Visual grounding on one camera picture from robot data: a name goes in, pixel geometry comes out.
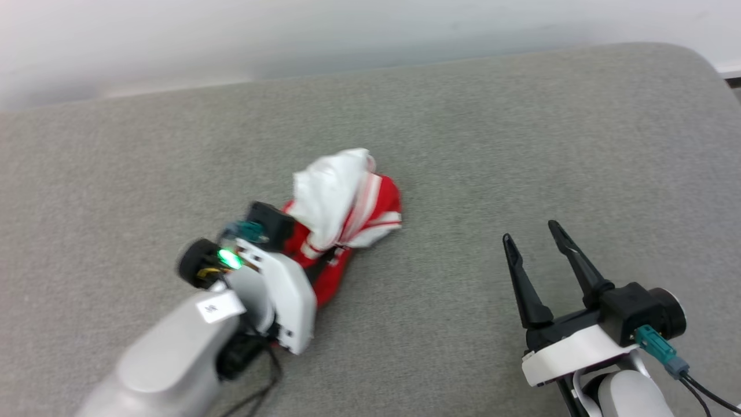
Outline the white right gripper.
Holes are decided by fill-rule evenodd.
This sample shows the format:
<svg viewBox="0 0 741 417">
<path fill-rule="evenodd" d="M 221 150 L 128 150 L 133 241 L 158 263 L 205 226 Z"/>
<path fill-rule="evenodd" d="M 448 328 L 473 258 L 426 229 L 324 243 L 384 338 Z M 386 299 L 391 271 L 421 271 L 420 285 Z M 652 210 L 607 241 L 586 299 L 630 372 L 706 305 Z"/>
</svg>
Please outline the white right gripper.
<svg viewBox="0 0 741 417">
<path fill-rule="evenodd" d="M 548 221 L 548 227 L 576 275 L 585 308 L 600 308 L 600 297 L 613 290 L 614 283 L 601 275 L 557 221 Z M 599 370 L 619 361 L 643 372 L 637 346 L 621 347 L 614 342 L 600 326 L 599 311 L 582 310 L 554 319 L 530 282 L 514 239 L 504 234 L 502 243 L 520 321 L 526 329 L 522 372 L 529 386 L 547 385 L 579 370 Z"/>
</svg>

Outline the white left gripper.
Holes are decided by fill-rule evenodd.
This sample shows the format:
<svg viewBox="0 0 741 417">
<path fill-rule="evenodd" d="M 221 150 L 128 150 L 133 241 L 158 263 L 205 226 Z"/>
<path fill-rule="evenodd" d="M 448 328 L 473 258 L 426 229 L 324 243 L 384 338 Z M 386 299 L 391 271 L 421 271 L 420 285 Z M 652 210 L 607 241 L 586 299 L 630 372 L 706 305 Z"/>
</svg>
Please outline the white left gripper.
<svg viewBox="0 0 741 417">
<path fill-rule="evenodd" d="M 313 339 L 317 296 L 299 264 L 236 238 L 220 249 L 228 267 L 220 319 L 244 315 L 260 335 L 276 328 L 277 343 L 292 354 L 303 353 Z"/>
</svg>

